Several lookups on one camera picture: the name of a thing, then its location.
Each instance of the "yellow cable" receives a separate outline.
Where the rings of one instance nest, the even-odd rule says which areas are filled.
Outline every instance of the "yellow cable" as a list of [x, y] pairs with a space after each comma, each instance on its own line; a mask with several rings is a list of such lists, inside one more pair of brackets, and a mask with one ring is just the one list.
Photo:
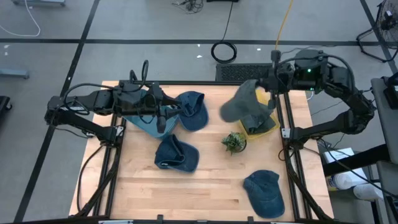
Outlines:
[[287, 15], [289, 15], [290, 9], [292, 8], [292, 5], [293, 5], [293, 0], [290, 0], [289, 8], [287, 9], [286, 15], [284, 17], [284, 21], [282, 22], [282, 25], [280, 26], [280, 29], [279, 29], [278, 38], [276, 39], [275, 50], [278, 48], [279, 38], [280, 38], [280, 35], [282, 33], [282, 29], [284, 28]]

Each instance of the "yellow bowl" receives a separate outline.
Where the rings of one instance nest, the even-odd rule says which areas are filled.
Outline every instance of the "yellow bowl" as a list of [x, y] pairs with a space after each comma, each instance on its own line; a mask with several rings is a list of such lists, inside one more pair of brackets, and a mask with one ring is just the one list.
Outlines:
[[[266, 93], [262, 90], [256, 90], [256, 96], [257, 96], [257, 100], [260, 103], [262, 103], [263, 105], [268, 105], [269, 93]], [[239, 120], [239, 127], [243, 130], [243, 133], [246, 136], [246, 139], [255, 139], [255, 138], [262, 136], [263, 134], [268, 134], [271, 131], [280, 128], [280, 123], [279, 123], [278, 119], [275, 117], [274, 113], [271, 114], [271, 119], [275, 122], [275, 126], [265, 133], [248, 134], [246, 132], [245, 128], [243, 127], [242, 121], [240, 121], [240, 120]]]

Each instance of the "potted plant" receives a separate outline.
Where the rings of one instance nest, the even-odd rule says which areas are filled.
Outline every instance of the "potted plant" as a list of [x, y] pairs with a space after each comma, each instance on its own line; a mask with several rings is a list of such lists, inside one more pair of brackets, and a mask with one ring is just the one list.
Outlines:
[[246, 137], [243, 133], [231, 132], [227, 137], [221, 141], [226, 145], [226, 150], [231, 152], [231, 155], [237, 152], [241, 152], [246, 148]]

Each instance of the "blue baseball cap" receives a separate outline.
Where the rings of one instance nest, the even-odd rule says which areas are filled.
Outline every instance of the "blue baseball cap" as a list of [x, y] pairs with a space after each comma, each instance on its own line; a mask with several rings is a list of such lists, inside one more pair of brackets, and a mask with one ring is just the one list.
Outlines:
[[177, 97], [183, 109], [178, 117], [186, 130], [198, 131], [207, 125], [209, 116], [204, 99], [205, 94], [196, 91], [187, 91]]
[[194, 172], [199, 163], [199, 151], [180, 142], [174, 134], [167, 136], [157, 148], [155, 164], [160, 169]]
[[243, 182], [253, 210], [262, 218], [277, 218], [285, 212], [278, 179], [279, 175], [273, 171], [258, 170]]

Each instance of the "white cable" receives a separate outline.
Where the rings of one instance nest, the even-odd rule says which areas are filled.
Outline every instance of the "white cable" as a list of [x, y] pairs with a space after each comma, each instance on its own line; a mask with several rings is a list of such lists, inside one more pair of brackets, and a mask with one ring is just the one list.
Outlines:
[[307, 101], [308, 101], [308, 100], [311, 100], [312, 97], [313, 97], [313, 91], [311, 91], [311, 96], [310, 96], [310, 98], [307, 98]]
[[38, 30], [39, 30], [39, 31], [37, 32], [36, 35], [15, 34], [15, 33], [13, 33], [13, 32], [10, 32], [10, 31], [6, 30], [6, 29], [3, 28], [1, 25], [0, 25], [0, 28], [1, 28], [2, 30], [6, 31], [7, 33], [11, 34], [11, 35], [16, 35], [16, 36], [18, 36], [18, 37], [37, 37], [37, 36], [39, 36], [39, 34], [40, 34], [40, 32], [41, 32], [42, 30], [40, 29], [40, 27], [39, 27], [39, 25], [37, 24], [36, 20], [33, 18], [32, 13], [30, 13], [29, 7], [27, 6], [27, 0], [25, 0], [25, 6], [26, 6], [27, 12], [29, 13], [30, 17], [32, 18], [33, 22], [36, 24], [36, 26], [37, 26], [37, 28], [38, 28]]

